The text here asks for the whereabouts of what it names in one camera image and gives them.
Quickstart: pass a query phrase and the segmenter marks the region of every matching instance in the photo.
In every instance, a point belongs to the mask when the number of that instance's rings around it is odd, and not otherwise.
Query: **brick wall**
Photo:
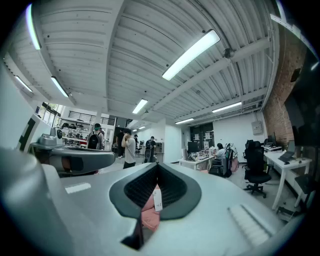
[[[291,122],[285,107],[285,101],[295,86],[290,82],[295,69],[302,68],[307,47],[290,31],[279,26],[280,53],[279,63],[270,97],[263,109],[265,125],[268,135],[275,133],[276,141],[283,148],[288,147],[288,142],[294,140]],[[312,159],[309,173],[312,174],[315,161],[315,149],[304,147],[303,156]],[[297,174],[304,174],[305,168],[293,170]],[[320,161],[318,162],[317,176],[320,176]]]

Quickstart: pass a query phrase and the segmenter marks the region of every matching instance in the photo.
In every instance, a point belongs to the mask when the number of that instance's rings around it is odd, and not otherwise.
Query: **hair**
[[[132,133],[131,133],[131,130],[128,129],[128,128],[124,128],[124,129],[123,129],[123,133],[124,133],[124,134],[130,134],[130,135],[132,134]]]
[[[218,147],[218,149],[220,149],[220,150],[222,150],[222,149],[224,148],[224,146],[222,146],[222,144],[221,144],[221,143],[218,143],[216,146],[217,146],[217,147]]]

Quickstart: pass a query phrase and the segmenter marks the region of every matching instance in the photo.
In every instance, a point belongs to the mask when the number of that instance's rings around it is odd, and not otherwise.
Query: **chair seat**
[[[271,180],[271,176],[265,172],[260,172],[259,174],[250,173],[249,171],[245,174],[247,180],[250,183],[265,183]]]

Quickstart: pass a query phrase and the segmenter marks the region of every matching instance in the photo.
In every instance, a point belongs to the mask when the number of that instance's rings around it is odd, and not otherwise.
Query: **person wearing black clothes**
[[[138,135],[134,135],[134,140],[135,140],[135,148],[138,148]]]
[[[155,154],[155,148],[156,148],[156,142],[155,142],[155,137],[151,136],[151,138],[149,140],[147,140],[147,142],[145,143],[145,150],[150,150],[150,159],[148,158],[144,158],[144,163],[147,163],[149,160],[149,163],[153,163],[154,162],[154,154]]]
[[[118,158],[122,158],[124,154],[124,148],[121,146],[121,142],[123,138],[124,138],[124,133],[121,129],[115,138],[115,142],[118,144]]]

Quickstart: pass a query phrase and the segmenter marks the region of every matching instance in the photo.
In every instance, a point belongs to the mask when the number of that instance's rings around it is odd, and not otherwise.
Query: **ceiling light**
[[[314,70],[319,64],[319,61],[311,67],[311,70]]]
[[[147,102],[148,101],[145,99],[140,100],[139,104],[135,107],[132,113],[137,114],[144,107],[144,105],[147,104]]]
[[[33,46],[36,50],[40,50],[41,44],[39,43],[36,30],[35,30],[35,25],[34,21],[32,19],[32,3],[29,4],[29,6],[25,10],[25,18],[26,18],[26,25],[28,27],[29,35],[31,37]]]
[[[194,45],[192,45],[182,56],[180,56],[166,72],[163,73],[162,77],[171,80],[180,70],[188,65],[197,56],[203,53],[206,49],[213,46],[220,41],[220,37],[216,31],[210,29],[204,34]]]
[[[15,78],[16,78],[30,93],[32,93],[32,90],[20,79],[19,76],[15,75]]]
[[[182,123],[190,122],[192,120],[194,120],[194,119],[193,118],[189,118],[189,119],[186,119],[186,120],[182,120],[182,121],[176,122],[175,124],[179,125],[179,124],[182,124]]]
[[[54,82],[55,86],[58,87],[59,91],[63,94],[63,96],[68,97],[66,91],[61,87],[55,76],[51,76],[51,80]]]
[[[238,103],[235,103],[235,104],[232,104],[232,105],[229,105],[229,106],[225,106],[225,107],[222,107],[222,108],[218,108],[218,109],[216,109],[216,110],[212,110],[212,112],[213,112],[213,113],[216,113],[216,112],[219,112],[219,111],[222,111],[222,110],[227,110],[227,109],[233,108],[233,107],[235,107],[235,106],[239,106],[239,105],[241,105],[241,104],[242,104],[242,102],[240,101],[240,102],[238,102]]]

